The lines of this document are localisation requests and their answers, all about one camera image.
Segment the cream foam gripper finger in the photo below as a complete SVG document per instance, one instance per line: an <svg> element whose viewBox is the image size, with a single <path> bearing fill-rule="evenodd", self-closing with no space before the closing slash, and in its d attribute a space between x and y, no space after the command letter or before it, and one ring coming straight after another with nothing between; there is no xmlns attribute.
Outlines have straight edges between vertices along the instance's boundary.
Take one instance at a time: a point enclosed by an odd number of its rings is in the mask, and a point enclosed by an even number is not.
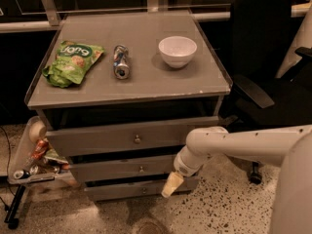
<svg viewBox="0 0 312 234"><path fill-rule="evenodd" d="M184 182L183 176L178 172L171 172L162 190L162 196L169 198Z"/></svg>

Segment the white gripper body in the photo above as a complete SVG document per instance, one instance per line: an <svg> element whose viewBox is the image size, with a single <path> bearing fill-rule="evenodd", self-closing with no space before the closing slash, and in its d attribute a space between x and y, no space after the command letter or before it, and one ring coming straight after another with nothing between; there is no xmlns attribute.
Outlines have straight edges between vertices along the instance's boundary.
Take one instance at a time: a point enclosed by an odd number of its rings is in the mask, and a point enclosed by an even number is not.
<svg viewBox="0 0 312 234"><path fill-rule="evenodd" d="M174 168L182 176L190 177L196 174L207 160L207 155L195 155L187 146L183 146L175 156Z"/></svg>

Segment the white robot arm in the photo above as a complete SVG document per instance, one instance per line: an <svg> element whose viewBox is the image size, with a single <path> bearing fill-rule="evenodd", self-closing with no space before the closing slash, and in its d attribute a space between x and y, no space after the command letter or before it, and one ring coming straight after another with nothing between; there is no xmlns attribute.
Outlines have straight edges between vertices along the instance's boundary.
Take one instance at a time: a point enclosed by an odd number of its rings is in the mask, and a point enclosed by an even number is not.
<svg viewBox="0 0 312 234"><path fill-rule="evenodd" d="M170 197L210 156L225 154L280 169L269 234L312 234L312 126L229 133L216 126L186 137L162 190Z"/></svg>

